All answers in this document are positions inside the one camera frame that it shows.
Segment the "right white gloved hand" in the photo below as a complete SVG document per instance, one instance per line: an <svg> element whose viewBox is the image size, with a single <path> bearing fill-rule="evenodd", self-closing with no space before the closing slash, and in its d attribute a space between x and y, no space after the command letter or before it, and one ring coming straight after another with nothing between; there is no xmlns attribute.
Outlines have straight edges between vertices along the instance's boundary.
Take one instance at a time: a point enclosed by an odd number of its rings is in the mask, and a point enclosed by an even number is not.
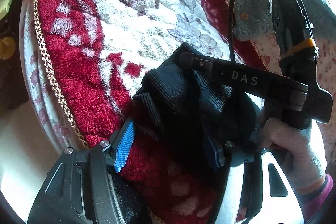
<svg viewBox="0 0 336 224"><path fill-rule="evenodd" d="M274 110L262 108L258 118L260 147L289 151L282 162L291 186L301 194L310 193L323 185L327 161L321 131L316 121L299 130L276 118Z"/></svg>

